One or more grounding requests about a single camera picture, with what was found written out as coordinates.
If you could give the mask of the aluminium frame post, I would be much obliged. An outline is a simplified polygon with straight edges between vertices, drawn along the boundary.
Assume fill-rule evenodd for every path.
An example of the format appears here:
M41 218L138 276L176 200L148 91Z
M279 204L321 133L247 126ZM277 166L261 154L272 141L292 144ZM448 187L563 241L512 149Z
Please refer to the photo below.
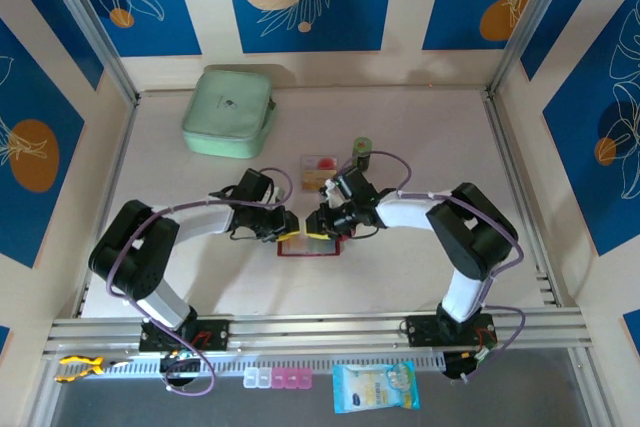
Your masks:
M496 70L486 86L487 97L494 100L501 84L506 80L509 72L519 61L528 46L544 14L553 0L529 0L516 24L513 33L503 49L503 54Z
M93 5L89 0L63 1L123 99L130 108L135 109L139 103L139 93Z

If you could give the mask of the blue wet wipes packet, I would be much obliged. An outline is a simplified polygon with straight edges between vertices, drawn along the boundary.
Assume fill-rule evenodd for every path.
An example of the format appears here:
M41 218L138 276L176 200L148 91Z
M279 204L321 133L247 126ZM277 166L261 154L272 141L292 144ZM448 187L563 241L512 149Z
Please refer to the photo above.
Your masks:
M335 365L332 385L335 414L394 407L421 408L413 361Z

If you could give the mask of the green cylindrical can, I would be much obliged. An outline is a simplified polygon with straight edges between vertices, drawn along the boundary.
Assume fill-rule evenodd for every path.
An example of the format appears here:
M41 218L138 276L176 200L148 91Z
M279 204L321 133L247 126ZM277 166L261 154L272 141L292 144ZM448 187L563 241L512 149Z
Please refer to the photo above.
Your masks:
M370 138L356 138L352 148L352 164L360 171L366 172L369 169L372 150L373 145Z

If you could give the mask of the yellow and black pliers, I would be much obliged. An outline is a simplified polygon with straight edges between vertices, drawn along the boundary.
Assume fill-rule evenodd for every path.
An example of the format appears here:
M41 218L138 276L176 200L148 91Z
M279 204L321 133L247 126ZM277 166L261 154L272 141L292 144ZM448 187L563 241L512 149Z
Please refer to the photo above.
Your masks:
M55 381L65 384L72 383L80 378L91 375L103 375L107 369L126 366L131 362L130 359L106 359L105 357L87 357L81 355L70 355L62 357L59 365L64 366L66 370L71 369L72 372L65 372L63 375L57 375Z

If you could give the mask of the white and pink pill organizer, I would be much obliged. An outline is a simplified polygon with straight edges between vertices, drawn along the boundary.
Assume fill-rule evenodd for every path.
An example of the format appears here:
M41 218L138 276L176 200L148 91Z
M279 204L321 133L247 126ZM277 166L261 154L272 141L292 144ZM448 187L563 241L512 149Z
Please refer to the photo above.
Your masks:
M308 368L248 367L243 373L245 389L309 390L312 383Z

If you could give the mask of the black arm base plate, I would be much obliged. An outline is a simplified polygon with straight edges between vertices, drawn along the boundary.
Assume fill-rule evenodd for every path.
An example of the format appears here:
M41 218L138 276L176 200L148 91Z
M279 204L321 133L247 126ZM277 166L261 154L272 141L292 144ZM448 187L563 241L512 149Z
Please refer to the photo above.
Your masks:
M222 351L227 349L230 321L196 319L186 321L184 325L173 331L164 331L151 322L142 324L139 340L140 352L169 352L185 349L177 340L180 338L199 351Z
M405 318L404 324L411 347L493 348L498 342L495 331L490 329L493 318L486 313L463 323L457 323L447 315L412 315Z

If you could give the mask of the aluminium table edge rail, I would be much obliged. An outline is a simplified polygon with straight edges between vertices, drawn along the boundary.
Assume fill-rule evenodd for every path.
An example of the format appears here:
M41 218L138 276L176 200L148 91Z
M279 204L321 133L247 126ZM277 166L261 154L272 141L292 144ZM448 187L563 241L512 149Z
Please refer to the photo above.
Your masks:
M508 138L506 125L500 115L494 98L486 91L482 92L482 102L486 111L496 146L506 171L507 182L513 196L517 217L522 224L522 243L528 258L535 266L536 279L545 307L562 307L563 302L558 295L556 282L549 264L548 254L542 241L539 228L535 222L529 198L525 192L522 171L516 162L515 151Z

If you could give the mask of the aluminium mounting rail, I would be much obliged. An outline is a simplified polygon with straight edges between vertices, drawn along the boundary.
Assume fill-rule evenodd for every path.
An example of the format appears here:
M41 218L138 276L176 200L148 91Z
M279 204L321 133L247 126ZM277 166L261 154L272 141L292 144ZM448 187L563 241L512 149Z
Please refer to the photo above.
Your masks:
M578 308L532 308L513 348L588 348L593 345ZM402 330L408 314L236 316L229 319L227 351L233 355L386 352L409 349ZM53 322L44 354L132 353L142 338L138 318L80 318Z

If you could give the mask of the mint green zip pouch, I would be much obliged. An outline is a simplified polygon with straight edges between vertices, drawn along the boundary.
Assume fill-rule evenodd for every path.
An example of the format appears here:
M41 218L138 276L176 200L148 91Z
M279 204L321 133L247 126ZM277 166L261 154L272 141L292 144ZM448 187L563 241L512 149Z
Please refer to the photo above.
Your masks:
M194 153L251 159L261 153L276 116L267 76L210 70L196 83L182 133Z

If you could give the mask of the white card with red circle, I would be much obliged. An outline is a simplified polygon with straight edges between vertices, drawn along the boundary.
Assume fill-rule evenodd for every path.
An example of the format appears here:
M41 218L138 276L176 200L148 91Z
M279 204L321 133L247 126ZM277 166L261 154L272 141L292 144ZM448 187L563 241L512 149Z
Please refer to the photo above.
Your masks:
M302 155L301 156L301 169L302 170L336 170L337 158L335 156L328 155Z

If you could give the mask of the red card holder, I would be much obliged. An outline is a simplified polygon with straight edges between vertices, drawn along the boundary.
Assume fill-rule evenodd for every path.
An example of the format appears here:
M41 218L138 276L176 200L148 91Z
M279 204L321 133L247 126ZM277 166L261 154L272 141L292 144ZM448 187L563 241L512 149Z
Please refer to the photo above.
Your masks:
M339 256L342 241L339 239L308 237L298 233L278 242L279 257L333 257Z

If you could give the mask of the clear plastic card tray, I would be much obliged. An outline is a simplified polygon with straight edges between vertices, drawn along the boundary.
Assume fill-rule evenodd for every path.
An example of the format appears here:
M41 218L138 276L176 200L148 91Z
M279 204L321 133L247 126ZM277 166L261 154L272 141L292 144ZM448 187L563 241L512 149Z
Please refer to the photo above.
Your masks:
M305 192L317 193L337 172L338 158L331 155L301 155L300 184Z

